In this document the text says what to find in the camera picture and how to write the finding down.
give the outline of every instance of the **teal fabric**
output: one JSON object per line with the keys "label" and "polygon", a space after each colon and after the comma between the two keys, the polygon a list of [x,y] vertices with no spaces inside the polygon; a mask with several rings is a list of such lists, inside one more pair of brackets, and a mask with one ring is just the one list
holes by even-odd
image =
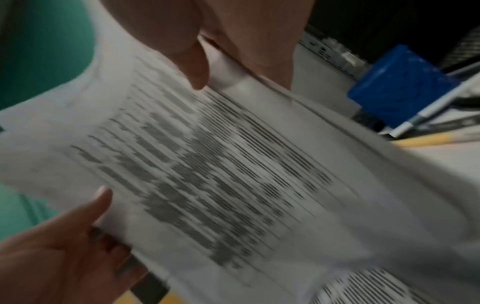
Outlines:
{"label": "teal fabric", "polygon": [[33,200],[0,185],[0,241],[27,230],[58,212],[47,206],[46,200]]}
{"label": "teal fabric", "polygon": [[76,78],[94,56],[95,33],[82,0],[14,1],[3,30],[0,110]]}

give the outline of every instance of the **yellow pencil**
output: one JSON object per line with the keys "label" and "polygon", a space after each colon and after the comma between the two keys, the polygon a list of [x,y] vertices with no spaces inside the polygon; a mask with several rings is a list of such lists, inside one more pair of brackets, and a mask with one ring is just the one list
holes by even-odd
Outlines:
{"label": "yellow pencil", "polygon": [[438,133],[432,135],[418,136],[414,138],[407,138],[393,141],[393,144],[404,147],[422,147],[422,146],[436,146],[453,143],[464,143],[469,141],[479,141],[480,132],[475,133]]}

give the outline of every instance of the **blue plastic container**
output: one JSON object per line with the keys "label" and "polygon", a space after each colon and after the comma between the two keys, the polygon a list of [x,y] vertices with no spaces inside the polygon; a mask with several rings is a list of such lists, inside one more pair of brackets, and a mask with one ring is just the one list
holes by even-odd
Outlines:
{"label": "blue plastic container", "polygon": [[348,97],[395,128],[459,84],[398,45],[374,64]]}

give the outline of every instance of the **skin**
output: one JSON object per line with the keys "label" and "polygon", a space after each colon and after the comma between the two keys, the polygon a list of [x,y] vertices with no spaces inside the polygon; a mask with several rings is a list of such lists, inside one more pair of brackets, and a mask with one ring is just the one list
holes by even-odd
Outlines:
{"label": "skin", "polygon": [[135,38],[172,60],[194,89],[209,80],[199,34],[252,72],[290,88],[314,0],[101,0]]}
{"label": "skin", "polygon": [[0,243],[0,294],[5,303],[111,304],[147,274],[143,265],[118,273],[130,248],[92,224],[112,191]]}

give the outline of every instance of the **white paper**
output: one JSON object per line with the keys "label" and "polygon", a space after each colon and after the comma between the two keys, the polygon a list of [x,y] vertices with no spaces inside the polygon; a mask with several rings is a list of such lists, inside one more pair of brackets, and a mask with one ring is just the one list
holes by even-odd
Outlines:
{"label": "white paper", "polygon": [[158,53],[118,40],[74,99],[53,106],[47,92],[1,113],[0,180],[60,210],[113,188],[103,227],[185,300],[306,303],[345,265],[477,235],[478,197],[459,179],[211,47],[212,84],[194,92]]}

